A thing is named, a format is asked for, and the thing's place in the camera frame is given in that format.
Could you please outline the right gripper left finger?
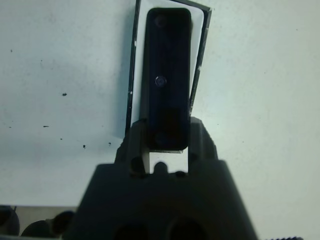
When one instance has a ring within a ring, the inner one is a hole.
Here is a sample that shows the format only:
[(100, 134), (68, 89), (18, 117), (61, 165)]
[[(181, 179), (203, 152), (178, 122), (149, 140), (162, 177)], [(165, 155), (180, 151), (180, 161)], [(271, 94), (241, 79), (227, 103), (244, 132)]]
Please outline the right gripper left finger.
[(114, 163), (125, 165), (133, 176), (140, 177), (150, 173), (150, 150), (145, 120), (132, 124), (116, 151)]

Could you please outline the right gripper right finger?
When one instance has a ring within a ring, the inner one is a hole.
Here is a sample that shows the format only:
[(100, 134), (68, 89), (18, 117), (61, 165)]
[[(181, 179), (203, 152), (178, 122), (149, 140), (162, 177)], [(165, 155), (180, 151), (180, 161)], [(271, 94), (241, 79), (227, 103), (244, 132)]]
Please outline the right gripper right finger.
[(188, 139), (188, 171), (191, 172), (196, 164), (217, 160), (216, 145), (204, 123), (199, 118), (191, 117)]

